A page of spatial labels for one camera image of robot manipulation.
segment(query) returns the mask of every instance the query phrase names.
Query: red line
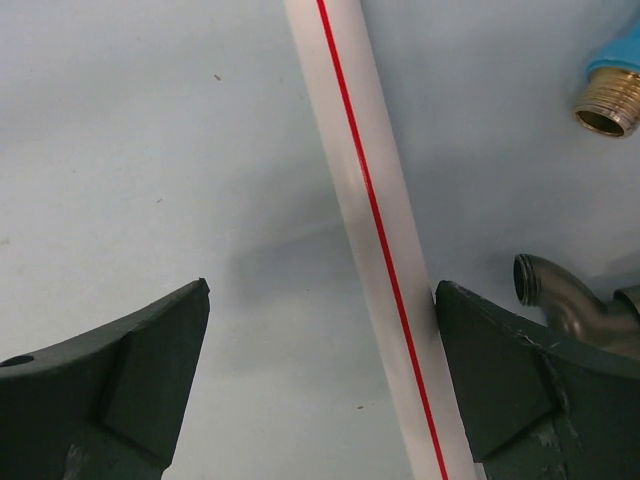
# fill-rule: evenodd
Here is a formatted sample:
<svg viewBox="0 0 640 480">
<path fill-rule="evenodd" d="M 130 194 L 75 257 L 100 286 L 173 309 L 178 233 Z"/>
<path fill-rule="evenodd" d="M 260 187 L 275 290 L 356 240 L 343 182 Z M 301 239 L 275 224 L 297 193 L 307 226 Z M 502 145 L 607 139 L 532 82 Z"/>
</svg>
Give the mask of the red line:
<svg viewBox="0 0 640 480">
<path fill-rule="evenodd" d="M 409 349 L 409 357 L 411 358 L 411 365 L 413 366 L 413 372 L 416 377 L 416 383 L 418 384 L 418 390 L 420 392 L 420 398 L 422 399 L 422 405 L 424 407 L 424 413 L 427 417 L 427 425 L 429 427 L 429 433 L 431 434 L 431 440 L 433 441 L 433 448 L 436 452 L 436 458 L 438 459 L 438 466 L 440 467 L 440 474 L 442 480 L 449 480 L 449 474 L 444 462 L 444 455 L 442 453 L 442 446 L 438 439 L 438 432 L 436 431 L 436 423 L 433 418 L 433 412 L 429 403 L 429 397 L 427 396 L 427 389 L 422 379 L 422 371 L 420 369 L 420 362 L 418 361 L 418 354 L 413 341 L 413 335 L 411 334 L 411 328 L 409 327 L 409 317 L 407 310 L 404 306 L 404 300 L 402 298 L 402 291 L 400 290 L 400 283 L 398 282 L 398 275 L 393 264 L 393 258 L 391 256 L 391 248 L 389 247 L 389 241 L 387 240 L 387 234 L 384 229 L 384 223 L 382 222 L 382 215 L 380 213 L 380 207 L 378 206 L 378 199 L 376 198 L 376 192 L 373 188 L 373 180 L 369 172 L 369 165 L 367 164 L 367 157 L 364 153 L 364 146 L 362 145 L 362 139 L 360 138 L 360 132 L 358 130 L 358 123 L 356 122 L 355 112 L 353 105 L 351 104 L 351 96 L 349 95 L 349 89 L 347 88 L 347 81 L 342 70 L 342 64 L 340 62 L 340 56 L 338 54 L 338 47 L 336 45 L 335 38 L 333 36 L 333 30 L 331 28 L 331 22 L 329 21 L 329 13 L 327 12 L 327 6 L 325 0 L 317 0 L 318 9 L 320 10 L 320 17 L 322 18 L 322 25 L 324 26 L 324 33 L 327 37 L 327 43 L 329 44 L 329 51 L 331 52 L 331 59 L 333 60 L 333 67 L 336 71 L 336 77 L 338 85 L 340 86 L 340 93 L 342 95 L 342 102 L 347 113 L 347 119 L 349 121 L 349 127 L 351 129 L 351 135 L 353 137 L 353 143 L 358 153 L 358 162 L 360 163 L 360 169 L 362 170 L 362 176 L 364 177 L 365 187 L 367 189 L 367 195 L 369 197 L 369 204 L 371 205 L 371 211 L 373 213 L 373 219 L 376 224 L 376 230 L 378 231 L 378 238 L 380 240 L 380 246 L 382 247 L 382 254 L 387 266 L 387 272 L 389 279 L 391 280 L 391 289 L 393 290 L 393 296 L 396 301 L 396 307 L 400 316 L 400 322 L 402 323 L 402 330 L 404 331 L 404 338 L 407 342 L 407 348 Z"/>
</svg>

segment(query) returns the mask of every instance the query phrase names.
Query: hole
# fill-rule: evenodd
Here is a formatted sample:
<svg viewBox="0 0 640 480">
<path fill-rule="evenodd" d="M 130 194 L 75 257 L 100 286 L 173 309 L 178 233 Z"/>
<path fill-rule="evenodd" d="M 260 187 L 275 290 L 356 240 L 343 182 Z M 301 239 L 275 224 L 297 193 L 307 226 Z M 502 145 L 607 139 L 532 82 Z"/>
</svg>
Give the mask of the hole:
<svg viewBox="0 0 640 480">
<path fill-rule="evenodd" d="M 578 120 L 589 130 L 607 135 L 609 137 L 623 137 L 624 129 L 609 117 L 599 113 L 580 110 L 576 112 Z"/>
<path fill-rule="evenodd" d="M 0 367 L 15 367 L 16 365 L 24 365 L 25 363 L 32 362 L 33 360 L 34 359 L 31 355 L 18 355 L 17 357 L 11 357 L 0 363 Z"/>
<path fill-rule="evenodd" d="M 516 286 L 516 295 L 518 296 L 520 303 L 524 302 L 524 297 L 526 295 L 524 275 L 522 262 L 520 261 L 520 258 L 516 258 L 513 262 L 513 283 Z"/>
</svg>

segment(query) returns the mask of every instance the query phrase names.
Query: light blue surface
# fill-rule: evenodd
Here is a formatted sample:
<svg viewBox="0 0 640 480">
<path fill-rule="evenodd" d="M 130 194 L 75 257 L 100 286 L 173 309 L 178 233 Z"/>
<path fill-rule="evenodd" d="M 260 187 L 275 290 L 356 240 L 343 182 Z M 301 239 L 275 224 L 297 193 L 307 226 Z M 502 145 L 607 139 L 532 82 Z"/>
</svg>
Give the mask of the light blue surface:
<svg viewBox="0 0 640 480">
<path fill-rule="evenodd" d="M 367 0 L 363 9 L 433 283 L 518 305 L 513 256 L 604 296 L 640 283 L 640 135 L 604 138 L 572 106 L 637 0 Z"/>
<path fill-rule="evenodd" d="M 281 2 L 4 1 L 0 65 L 0 357 L 202 276 L 166 480 L 410 479 Z"/>
</svg>

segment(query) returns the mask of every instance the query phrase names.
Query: blue fitting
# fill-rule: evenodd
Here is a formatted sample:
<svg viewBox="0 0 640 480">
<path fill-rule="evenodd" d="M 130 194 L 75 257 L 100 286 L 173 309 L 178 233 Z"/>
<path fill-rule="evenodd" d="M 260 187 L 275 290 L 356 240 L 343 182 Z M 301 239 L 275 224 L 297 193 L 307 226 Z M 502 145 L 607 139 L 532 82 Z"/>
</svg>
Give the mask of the blue fitting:
<svg viewBox="0 0 640 480">
<path fill-rule="evenodd" d="M 598 51 L 587 66 L 587 76 L 598 68 L 622 68 L 640 73 L 640 22 L 624 38 L 617 38 Z"/>
<path fill-rule="evenodd" d="M 640 23 L 609 42 L 587 66 L 589 85 L 573 110 L 585 128 L 623 138 L 640 126 Z"/>
</svg>

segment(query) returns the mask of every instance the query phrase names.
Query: threaded brass fitting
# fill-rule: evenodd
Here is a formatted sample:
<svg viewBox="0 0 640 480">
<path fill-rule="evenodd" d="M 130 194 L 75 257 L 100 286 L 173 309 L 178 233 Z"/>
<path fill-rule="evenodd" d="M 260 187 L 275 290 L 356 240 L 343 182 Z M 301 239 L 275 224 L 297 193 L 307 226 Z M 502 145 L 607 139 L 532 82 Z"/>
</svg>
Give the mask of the threaded brass fitting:
<svg viewBox="0 0 640 480">
<path fill-rule="evenodd" d="M 628 137 L 640 123 L 640 74 L 613 67 L 594 70 L 573 113 L 589 130 Z"/>
</svg>

